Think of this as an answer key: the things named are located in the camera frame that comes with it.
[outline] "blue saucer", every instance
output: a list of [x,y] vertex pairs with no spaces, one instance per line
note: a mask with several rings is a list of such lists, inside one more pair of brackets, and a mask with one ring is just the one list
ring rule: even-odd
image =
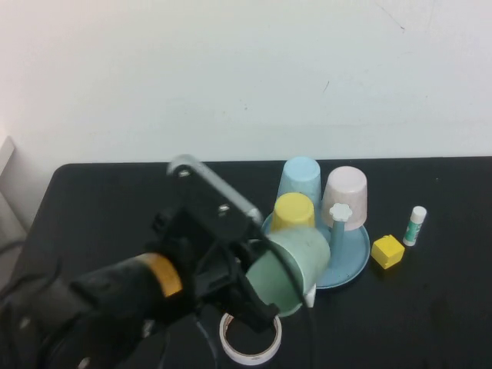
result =
[[[263,233],[270,233],[272,215],[268,215],[261,230]],[[331,239],[330,228],[316,217],[316,229],[323,234],[328,243]],[[371,242],[364,226],[353,231],[346,231],[344,234],[344,244],[339,250],[331,249],[331,258],[328,269],[320,280],[316,283],[318,290],[340,287],[352,281],[363,270],[371,254]]]

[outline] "yellow cube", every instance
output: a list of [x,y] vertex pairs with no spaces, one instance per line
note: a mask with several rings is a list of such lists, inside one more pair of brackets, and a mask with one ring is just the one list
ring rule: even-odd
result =
[[402,259],[404,252],[403,245],[395,237],[389,235],[374,242],[371,256],[381,267],[388,269]]

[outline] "green cup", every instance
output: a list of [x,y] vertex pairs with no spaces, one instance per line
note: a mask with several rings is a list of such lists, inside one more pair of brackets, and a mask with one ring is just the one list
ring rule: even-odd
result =
[[[298,226],[271,233],[268,238],[302,287],[303,295],[308,293],[330,260],[330,247],[324,236],[315,228]],[[265,304],[277,305],[280,317],[292,315],[301,306],[290,278],[271,251],[250,267],[246,278]]]

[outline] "masking tape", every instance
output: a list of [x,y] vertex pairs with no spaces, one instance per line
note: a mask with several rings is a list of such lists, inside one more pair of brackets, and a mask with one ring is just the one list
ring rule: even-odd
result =
[[280,347],[280,343],[282,340],[282,324],[278,317],[274,319],[274,328],[275,328],[275,338],[269,348],[260,354],[248,355],[242,354],[241,352],[236,351],[227,341],[226,333],[228,331],[229,324],[233,321],[234,317],[229,314],[224,314],[221,319],[221,324],[219,326],[219,336],[221,338],[222,347],[224,348],[225,353],[229,356],[233,361],[238,364],[254,366],[266,363],[278,351]]

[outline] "white bottle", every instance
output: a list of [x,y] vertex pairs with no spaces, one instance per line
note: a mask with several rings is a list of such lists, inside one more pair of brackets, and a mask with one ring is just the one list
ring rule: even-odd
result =
[[422,224],[424,223],[425,216],[427,215],[427,210],[421,206],[416,206],[412,211],[410,216],[410,221],[408,222],[407,231],[403,237],[403,243],[407,246],[414,246],[417,242],[417,237],[421,231]]

